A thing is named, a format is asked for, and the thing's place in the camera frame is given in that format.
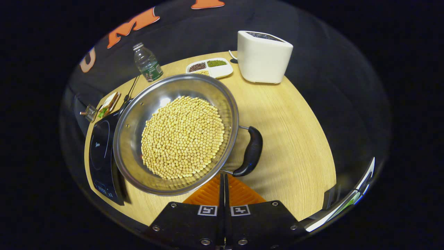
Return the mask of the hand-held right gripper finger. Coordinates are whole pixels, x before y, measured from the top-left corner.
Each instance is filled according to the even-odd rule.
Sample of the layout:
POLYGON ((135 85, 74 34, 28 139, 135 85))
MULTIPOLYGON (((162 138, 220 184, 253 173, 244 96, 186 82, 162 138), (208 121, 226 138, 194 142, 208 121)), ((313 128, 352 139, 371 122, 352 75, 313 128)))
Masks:
POLYGON ((304 226, 279 200, 232 206, 225 175, 225 248, 289 249, 306 237, 304 226))
POLYGON ((169 202, 144 232, 162 249, 221 249, 225 243, 225 180, 221 174, 217 205, 169 202))

